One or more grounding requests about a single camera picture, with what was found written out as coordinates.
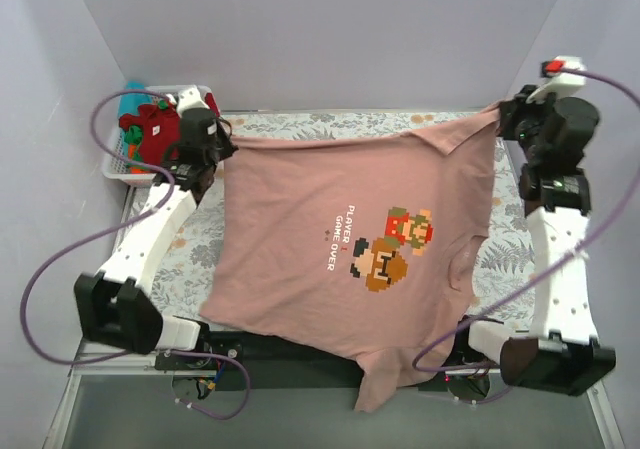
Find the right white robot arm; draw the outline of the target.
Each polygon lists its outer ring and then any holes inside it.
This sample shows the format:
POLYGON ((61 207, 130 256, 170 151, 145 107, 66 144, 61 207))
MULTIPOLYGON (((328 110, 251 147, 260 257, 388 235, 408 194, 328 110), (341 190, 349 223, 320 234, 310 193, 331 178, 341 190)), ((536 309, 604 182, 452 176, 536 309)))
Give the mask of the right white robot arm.
POLYGON ((600 122, 594 105, 561 89, 525 85, 500 105, 502 137, 525 156, 519 195, 525 203, 537 282, 530 329, 474 322, 452 342, 454 358, 495 363, 509 386, 580 396, 616 365, 604 347, 588 298, 585 251, 590 185, 579 164, 600 122))

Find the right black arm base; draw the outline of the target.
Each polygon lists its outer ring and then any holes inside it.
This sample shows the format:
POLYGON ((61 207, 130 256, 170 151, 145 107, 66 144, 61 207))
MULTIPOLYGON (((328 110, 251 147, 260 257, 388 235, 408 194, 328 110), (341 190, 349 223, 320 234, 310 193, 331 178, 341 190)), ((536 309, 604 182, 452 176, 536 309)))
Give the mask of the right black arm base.
POLYGON ((486 356, 464 356, 461 350, 455 350, 431 380, 415 388, 431 400, 477 408, 511 392, 498 376, 498 366, 486 356))

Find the pink printed t-shirt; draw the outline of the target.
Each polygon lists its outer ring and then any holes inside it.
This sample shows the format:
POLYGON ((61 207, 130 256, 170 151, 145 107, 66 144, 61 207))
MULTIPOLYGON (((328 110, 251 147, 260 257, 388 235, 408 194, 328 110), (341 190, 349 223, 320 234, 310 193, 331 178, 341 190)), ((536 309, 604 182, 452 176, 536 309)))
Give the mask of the pink printed t-shirt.
POLYGON ((372 412, 429 380, 473 298, 489 234, 499 111, 388 136, 238 136, 205 319, 362 369, 372 412))

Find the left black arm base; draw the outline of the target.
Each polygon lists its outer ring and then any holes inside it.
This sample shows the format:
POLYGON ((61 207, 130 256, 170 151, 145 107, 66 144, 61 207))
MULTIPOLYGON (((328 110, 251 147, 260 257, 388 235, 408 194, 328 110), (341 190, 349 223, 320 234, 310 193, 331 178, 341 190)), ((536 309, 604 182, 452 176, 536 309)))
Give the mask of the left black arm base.
POLYGON ((190 352, 163 350, 155 357, 153 368, 171 375, 173 388, 185 386, 186 397, 204 402, 217 392, 251 388, 244 355, 239 339, 210 338, 199 341, 190 352))

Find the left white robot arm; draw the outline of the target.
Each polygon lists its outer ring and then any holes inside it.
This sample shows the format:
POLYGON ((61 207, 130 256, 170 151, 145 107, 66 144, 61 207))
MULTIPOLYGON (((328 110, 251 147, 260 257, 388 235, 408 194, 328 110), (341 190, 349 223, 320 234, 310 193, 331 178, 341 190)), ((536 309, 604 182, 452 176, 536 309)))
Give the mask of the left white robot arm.
POLYGON ((85 339, 143 355, 178 350, 180 359, 193 369, 211 361, 213 346, 200 336, 202 324, 162 314, 150 294, 178 230, 213 185, 219 163, 237 150, 224 125, 206 106, 182 112, 180 138, 162 163, 175 185, 158 173, 144 206, 151 215, 132 225, 96 274, 83 274, 74 284, 85 339))

